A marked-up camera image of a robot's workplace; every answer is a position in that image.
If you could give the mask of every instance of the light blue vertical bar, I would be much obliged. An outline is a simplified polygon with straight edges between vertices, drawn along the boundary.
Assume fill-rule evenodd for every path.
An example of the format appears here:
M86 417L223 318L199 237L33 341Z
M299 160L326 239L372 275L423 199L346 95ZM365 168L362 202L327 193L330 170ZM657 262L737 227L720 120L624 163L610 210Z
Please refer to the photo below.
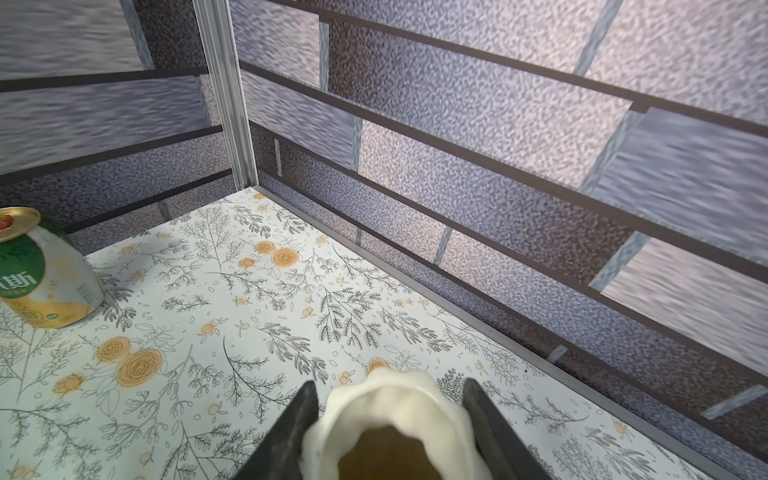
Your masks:
M283 176L283 162L280 160L280 141L275 138L275 163L277 163L277 174Z
M330 25L320 22L320 90L328 91Z
M574 75L584 77L587 74L587 71L589 71L595 55L598 54L600 43L603 42L603 38L608 34L608 29L611 28L611 23L613 23L614 18L616 18L616 14L619 12L619 8L621 8L621 3L623 1L624 0L607 0L605 2L605 6L600 12L600 16L598 16L598 20L594 23L594 28L592 28L592 33L589 35L587 44L584 46L584 49L581 50L581 55L579 55L579 58L576 61L576 67L573 71Z
M589 286L598 292L602 292L618 273L621 272L621 269L627 266L627 263L629 263L629 261L632 260L643 247L645 247L648 240L650 240L650 237L644 233L632 233L629 238L627 238L627 241L624 242L624 245L619 247L619 250L616 250L616 253L614 253L611 259L603 265L603 268L598 272L594 279L592 279Z
M710 408L704 410L701 413L701 416L707 420L715 419L721 415L725 415L731 410L741 407L742 405L746 405L753 400L757 400L759 397L765 395L766 393L768 393L768 389L766 387L762 385L755 385L754 387L744 390L738 395L734 395L729 399L723 400L717 405L711 406Z
M357 172L360 168L360 149L362 147L362 118L355 117L355 130L352 138L352 165L350 169Z
M440 262L442 262L442 256L445 255L445 248L448 246L448 241L451 240L451 233L453 233L453 229L447 226L442 231L442 237L440 238L440 243L437 246L435 261L433 262L435 265L439 265Z
M141 64L144 66L144 70L154 70L152 54L150 53L149 46L147 45L147 38L144 37L144 29L141 28L139 14L136 12L134 0L120 0L120 6L123 8L125 21L128 23L128 29L131 31L131 37L134 39L136 52L139 55Z
M552 353L549 354L547 357L547 361L550 363L557 362L565 353L568 351L568 348L562 345L558 345L552 350Z
M603 150L598 155L597 160L592 164L592 168L584 176L578 191L584 195L592 195L594 188L600 183L600 179L605 174L611 161L621 148L621 145L629 138L632 130L643 119L643 114L636 111L627 111L621 118L616 130L611 134L611 138L605 143Z

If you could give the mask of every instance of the brown liquid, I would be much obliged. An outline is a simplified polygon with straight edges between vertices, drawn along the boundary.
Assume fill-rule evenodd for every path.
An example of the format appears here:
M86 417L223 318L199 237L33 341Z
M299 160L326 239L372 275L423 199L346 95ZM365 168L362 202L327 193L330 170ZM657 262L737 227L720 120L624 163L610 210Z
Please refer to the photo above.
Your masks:
M393 426L366 430L339 460L339 480L442 480L429 462L421 440L401 435Z

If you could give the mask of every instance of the orange rose print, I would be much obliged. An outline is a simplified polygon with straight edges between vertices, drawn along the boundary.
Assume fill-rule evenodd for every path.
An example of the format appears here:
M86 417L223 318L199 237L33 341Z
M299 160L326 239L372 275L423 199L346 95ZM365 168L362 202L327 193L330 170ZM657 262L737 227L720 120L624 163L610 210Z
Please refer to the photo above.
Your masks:
M253 249L258 253L272 253L275 251L275 244L265 240L257 243Z
M126 358L115 373L120 386L137 386L154 376L163 364L163 354L157 349L141 349Z
M291 266L299 259L299 252L293 248L281 248L272 254L272 261L277 266Z
M342 373L341 376L339 377L339 383L341 383L342 385L346 385L347 383L352 383L352 379L350 377L354 374L355 374L354 370L352 372Z
M386 361L382 358L374 357L371 359L370 362L368 362L368 365L366 365L366 376L368 376L373 370L376 370L378 368L385 368L388 369L389 365L386 364Z
M131 341L124 336L116 336L102 343L96 351L99 362L121 362L131 349Z
M154 447L149 452L144 452L141 454L141 457L139 458L139 463L141 463L141 466L144 467L149 462L154 462L152 459L152 454L154 453Z
M136 285L139 282L143 282L146 276L147 276L147 271L143 268L140 268L139 270L136 270L131 274L131 280L133 280L134 285Z
M56 382L56 385L53 387L53 393L61 393L61 396L65 396L69 392L79 389L83 380L85 380L85 377L80 375L67 375Z
M8 474L11 476L10 478L13 478L14 480L32 480L34 477L39 477L40 474L37 473L37 469L42 463L42 460L38 462L37 465L35 465L34 468L29 468L26 466L19 466L18 460L16 460L16 464L13 465L12 470L6 470Z
M209 323L206 323L205 325L203 325L203 327L200 328L200 333L197 334L197 336L202 336L203 337L203 338L200 339L200 343L204 342L205 339L208 338L208 336L211 336L214 333L216 333L218 335L219 334L219 329L216 328L216 327L219 326L220 324L226 322L227 320L228 319L225 319L225 318L223 318L223 319L213 319Z
M221 409L221 402L214 403L208 407L208 415L216 415L217 413L226 414L226 412Z
M624 437L626 437L630 442L632 442L632 437L634 437L634 434L629 429L627 424L623 423L619 419L614 419L614 428L618 432L620 439L623 439Z
M128 254L136 254L136 247L138 247L138 243L132 243L131 245L128 245L127 247L123 247L120 249L120 253L128 255Z

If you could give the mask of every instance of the dark horizontal stripe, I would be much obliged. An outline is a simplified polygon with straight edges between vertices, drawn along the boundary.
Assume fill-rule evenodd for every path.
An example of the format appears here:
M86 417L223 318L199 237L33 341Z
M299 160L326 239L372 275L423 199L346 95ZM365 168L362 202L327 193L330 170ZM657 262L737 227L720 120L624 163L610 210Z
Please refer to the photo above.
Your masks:
M227 168L226 170L223 170L217 174L208 175L207 177L203 177L199 180L195 180L194 182L181 185L180 187L171 188L170 190L166 190L165 192L162 192L160 194L144 198L143 200L139 200L138 202L133 202L132 204L128 204L120 208L115 208L114 210L110 210L102 214L98 214L95 217L87 218L77 223L72 223L70 225L67 225L64 228L64 232L73 233L73 232L77 232L78 230L83 230L84 228L93 227L98 223L111 220L115 217L119 217L120 215L128 214L136 209L146 207L147 205L156 204L161 200L165 200L166 198L170 198L174 195L182 194L188 190L192 190L193 188L197 188L202 185L209 184L214 180L219 180L220 178L226 177L227 175L231 175L231 174L232 174L232 169Z
M264 132L266 132L268 135L271 135L275 137L278 141L281 143L284 143L286 145L291 146L292 148L296 148L298 151L303 152L304 154L307 154L311 156L312 158L318 160L319 162L347 175L348 177L351 177L358 182L365 184L373 189L376 189L377 191L397 200L401 204L405 204L408 207L411 207L414 210L417 210L428 217L434 218L440 223L443 223L444 225L451 227L453 230L456 230L458 232L463 233L467 237L471 237L475 240L477 240L480 243L483 243L489 247L491 247L494 250L497 250L507 257L512 258L513 260L516 260L525 266L528 266L539 273L543 273L546 276L549 276L550 278L557 280L558 282L562 283L563 285L567 286L568 288L571 288L573 290L576 290L577 292L581 293L582 295L588 296L589 298L598 301L599 303L602 303L603 305L607 306L610 309L616 310L617 312L621 313L622 315L635 320L645 326L647 326L650 329L653 329L660 334L666 336L669 339L674 340L675 342L678 342L679 344L686 346L687 348L700 353L703 356L706 356L710 359L712 359L714 362L718 362L727 368L733 370L734 372L738 372L741 375L744 375L745 377L754 380L755 383L759 383L761 385L768 385L768 376L765 376L764 374L757 372L755 370L752 370L748 366L745 366L739 362L737 362L734 359L731 359L728 356L723 355L720 352L717 352L716 350L713 350L705 345L702 345L701 343L698 343L696 340L691 339L688 336L682 335L678 331L671 329L670 327L659 323L650 317L647 317L643 315L642 313L636 312L635 310L622 305L621 303L608 298L605 295L600 294L597 290L594 288L589 287L588 285L585 285L583 283L578 282L574 278L570 276L566 276L563 273L558 272L557 270L553 270L552 268L542 265L541 263L533 260L532 258L523 255L522 253L519 253L505 245L502 245L499 242L496 242L494 240L491 240L480 233L475 232L474 230L455 222L454 220L451 220L450 218L447 218L441 214L438 214L434 210L430 210L427 207L424 207L423 205L419 204L418 202L415 202L408 197L404 197L401 194L398 194L397 192L390 190L387 187L384 187L383 185L377 184L375 181L370 180L369 178L363 177L362 175L358 174L355 171L349 170L347 168L342 167L338 163L331 161L322 155L316 154L315 152L302 147L301 145L297 144L296 142L293 142L282 135L276 134L275 132L269 130L268 128L262 127L259 124L251 122L251 125L253 125L255 128L258 128Z
M624 382L628 383L629 385L632 385L636 389L639 389L640 391L648 394L649 396L655 398L659 402L662 402L664 405L670 406L672 409L677 410L682 415L685 415L687 418L695 421L699 425L702 425L704 428L709 429L711 432L714 432L718 434L719 436L726 439L728 442L733 443L734 445L738 446L740 449L744 450L745 452L750 453L751 455L754 455L757 458L761 458L763 460L768 461L768 457L766 457L765 453L760 452L756 449L753 449L751 446L744 444L741 438L739 437L733 437L731 438L730 430L725 429L713 422L710 422L709 420L705 419L703 416L701 416L698 412L693 412L686 408L685 406L682 406L678 404L677 402L674 402L667 398L666 395L664 395L662 392L658 392L655 389L652 389L651 387L645 385L641 381L635 379L633 376L628 375L627 373L622 372L621 370L617 369L616 367L612 366L609 363L606 363L604 360L601 360L597 358L595 355L589 353L588 351L582 349L580 346L575 345L568 340L560 337L557 333L554 333L550 330L545 329L543 326L539 325L538 323L534 322L533 320L529 319L525 315L522 315L521 313L517 312L516 310L510 308L509 306L506 306L504 303L499 302L498 300L494 299L493 297L483 293L481 290L476 289L472 285L466 283L464 280L459 279L456 276L453 276L452 274L442 270L439 266L435 265L434 263L425 260L421 258L420 256L416 255L415 253L411 252L407 248L398 245L397 243L391 241L389 238L384 237L382 234L376 232L375 230L366 227L359 221L349 217L345 213L337 210L336 208L330 206L329 204L326 204L322 200L314 197L312 194L302 190L298 186L294 185L292 182L289 182L281 177L274 177L273 175L269 175L266 172L260 171L260 174L267 175L274 180L279 181L281 184L286 185L287 187L293 188L295 191L302 194L304 197L309 198L311 201L315 202L316 204L320 205L323 208L326 208L327 210L331 211L335 215L338 215L339 217L343 218L344 220L350 222L352 225L358 227L360 230L365 231L366 233L370 234L371 236L381 240L382 242L386 243L390 247L398 250L400 253L405 254L406 256L416 260L420 264L428 267L430 270L433 270L434 272L439 273L440 275L444 276L446 279L452 281L453 283L459 285L461 288L475 294L476 296L483 299L485 302L488 302L492 304L493 306L496 306L497 308L504 310L506 313L509 313L511 316L513 316L516 319L521 320L523 323L526 323L531 328L535 329L539 333L541 333L546 338L555 341L566 348L570 350L574 350L576 352L579 352L584 359L586 359L589 363L592 365L598 367L599 369L606 370L613 374L614 376L618 377L619 379L623 380Z
M387 35L405 38L411 41L417 41L418 43L431 45L432 47L441 48L443 50L453 51L468 57L490 61L491 63L504 65L505 67L514 68L515 70L526 71L528 73L550 78L565 84L587 88L588 90L612 95L614 97L623 98L632 102L639 102L643 105L646 105L646 110L650 107L660 108L662 110L686 115L688 117L699 118L701 120L709 121L713 124L722 125L724 127L733 128L735 130L745 131L747 133L759 135L761 137L768 137L768 125L761 125L752 121L742 120L740 118L709 111L704 108L686 105L677 101L667 100L666 98L655 97L653 95L644 94L629 88L618 87L616 85L607 84L601 81L591 80L590 78L581 77L580 75L554 70L553 68L542 67L540 65L532 64L522 60L515 60L514 58L478 50L477 48L466 47L464 45L429 37L428 35L422 35L413 31L390 27L388 25L372 22L363 18L357 18L351 15L345 15L343 13L332 12L330 10L314 7L311 5L304 5L302 3L295 2L294 0L268 1L292 8L297 8L299 10L304 10L305 12L317 14L320 17L320 21L324 23L328 23L329 20L336 20L338 22L357 25L359 27L368 28L370 30L380 31L382 33L386 33Z
M660 225L646 218L640 217L635 214L631 214L619 207L606 204L597 199L581 194L576 190L572 190L564 185L556 184L553 181L546 180L539 177L536 174L532 174L525 170L513 167L509 164L505 164L492 157L480 154L476 151L469 150L468 148L461 147L443 138L436 137L420 131L417 128L403 124L397 120L385 117L378 114L375 111L371 111L368 108L361 107L351 101L344 98L337 97L333 94L320 91L314 87L310 87L307 84L292 80L284 77L273 71L266 70L265 68L257 67L256 65L249 64L245 61L240 61L240 67L252 74L258 75L274 83L280 84L291 90L297 91L307 97L314 98L332 107L346 111L352 115L360 118L364 118L367 121L381 125L384 128L395 131L406 137L410 137L430 147L437 148L444 151L447 154L451 154L454 157L462 158L468 162L472 162L479 167L483 167L487 170L494 171L497 174L509 177L514 181L521 184L533 187L536 190L542 191L553 197L560 198L574 205L578 205L585 210L595 212L598 215L613 220L619 224L630 227L641 233L645 233L649 237L657 238L663 242L674 245L683 250L687 250L691 253L698 255L699 257L706 258L715 263L718 263L726 268L735 270L743 275L750 276L755 280L759 280L763 283L768 283L768 266L760 265L746 258L740 257L735 253L722 250L714 245L710 245L701 240L697 240L689 237L684 233L680 233L676 230L672 230L669 227Z
M140 144L128 145L127 147L115 148L114 150L102 151L98 152L97 154L85 155L83 157L63 160L53 164L40 165L39 167L18 170L9 174L0 175L0 185L13 184L22 180L31 180L32 178L56 174L66 170L71 170L72 168L85 167L86 165L97 164L99 162L125 157L126 155L138 154L143 151L154 150L155 148L178 144L183 141L192 140L193 138L217 134L221 131L223 131L221 125L215 125L213 127L201 128L200 130L193 130L178 135L171 135L170 137L141 142Z
M79 85L107 84L119 81L151 80L153 78L205 75L208 67L165 68L162 70L116 71L64 77L15 78L0 80L0 93L6 91L40 90L41 88L77 87Z
M634 101L632 102L632 105L629 106L629 110L636 111L638 114L646 114L648 113L648 105L639 101Z

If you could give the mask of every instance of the floral patterned floor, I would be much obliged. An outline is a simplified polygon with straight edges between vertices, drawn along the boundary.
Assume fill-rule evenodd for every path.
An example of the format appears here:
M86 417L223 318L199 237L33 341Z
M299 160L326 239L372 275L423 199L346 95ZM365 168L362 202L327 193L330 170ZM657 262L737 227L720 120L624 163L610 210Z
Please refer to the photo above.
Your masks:
M88 258L105 306L0 310L0 476L229 478L306 379L476 378L553 478L707 478L253 189Z

